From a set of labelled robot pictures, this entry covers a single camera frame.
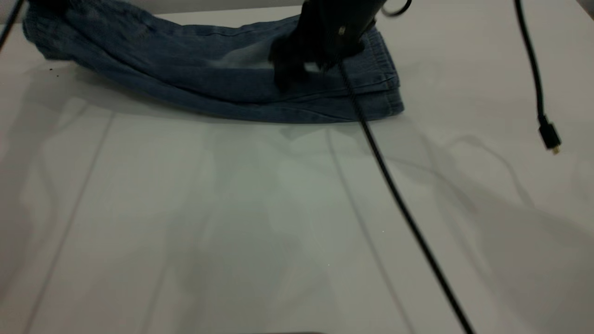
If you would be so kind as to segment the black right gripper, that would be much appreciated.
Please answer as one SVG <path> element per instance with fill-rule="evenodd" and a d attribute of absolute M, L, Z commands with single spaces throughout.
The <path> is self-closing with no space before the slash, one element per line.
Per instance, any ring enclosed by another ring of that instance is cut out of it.
<path fill-rule="evenodd" d="M 365 50 L 362 36 L 374 26 L 375 17 L 384 4 L 384 0 L 306 0 L 297 24 L 297 36 L 322 49 L 316 55 L 316 65 L 328 72 Z M 303 50 L 294 38 L 274 40 L 269 63 L 274 67 L 274 84 L 280 92 L 288 91 L 293 84 L 305 83 L 309 78 Z"/>

